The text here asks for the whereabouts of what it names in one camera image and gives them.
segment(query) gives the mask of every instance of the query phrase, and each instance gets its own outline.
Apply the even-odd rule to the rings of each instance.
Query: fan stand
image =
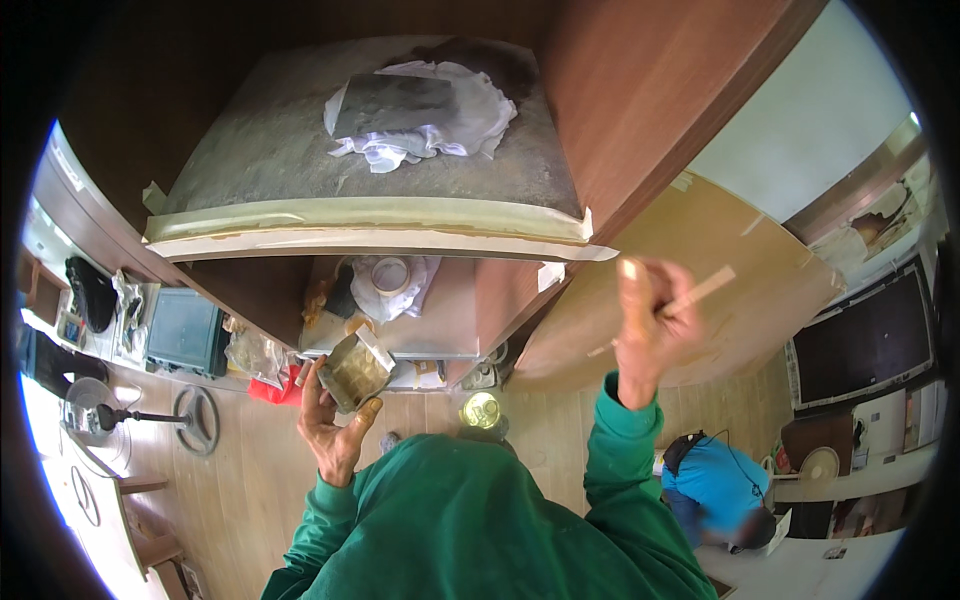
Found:
[[[213,415],[209,432],[204,422],[204,406],[209,406]],[[210,393],[194,385],[184,387],[174,400],[173,412],[173,415],[155,415],[110,408],[106,404],[98,404],[96,408],[97,421],[105,431],[113,431],[118,422],[126,419],[170,422],[176,425],[177,439],[187,452],[196,456],[211,454],[220,442],[220,414]]]

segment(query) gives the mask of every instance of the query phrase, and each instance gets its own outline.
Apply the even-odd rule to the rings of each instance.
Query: wooden stick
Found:
[[[686,294],[686,296],[674,299],[672,302],[657,311],[657,316],[663,316],[668,319],[675,317],[680,311],[684,310],[685,308],[689,308],[700,300],[703,300],[713,292],[716,292],[723,286],[733,281],[735,278],[736,273],[734,272],[733,268],[731,268],[730,265],[724,265],[719,271],[696,285]],[[587,352],[587,358],[598,356],[614,346],[616,346],[615,340],[610,340],[604,346]]]

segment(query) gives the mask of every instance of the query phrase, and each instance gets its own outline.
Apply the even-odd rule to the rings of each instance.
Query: green sweatshirt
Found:
[[[586,518],[499,445],[418,435],[352,486],[317,478],[261,598],[716,598],[652,477],[663,412],[624,408],[616,381],[594,409]]]

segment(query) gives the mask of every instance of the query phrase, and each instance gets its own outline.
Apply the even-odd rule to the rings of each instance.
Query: fingernail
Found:
[[[623,258],[618,263],[617,266],[620,268],[620,274],[628,279],[636,279],[636,264],[633,260],[629,258]]]

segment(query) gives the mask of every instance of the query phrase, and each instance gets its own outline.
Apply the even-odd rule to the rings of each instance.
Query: green sleeve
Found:
[[[306,495],[303,522],[294,532],[290,550],[283,555],[286,566],[271,574],[261,600],[300,598],[346,541],[356,516],[353,482],[345,488],[334,488],[317,473],[317,486]]]
[[[680,576],[696,597],[716,598],[680,524],[660,502],[653,477],[654,439],[663,428],[657,398],[629,410],[617,400],[617,377],[607,373],[593,411],[584,476],[587,522],[627,554],[653,588],[668,589]]]
[[[653,477],[654,439],[663,428],[663,412],[654,395],[649,406],[632,411],[616,399],[616,371],[604,377],[593,410],[593,430],[587,442],[587,501],[595,507],[629,488],[660,499]]]

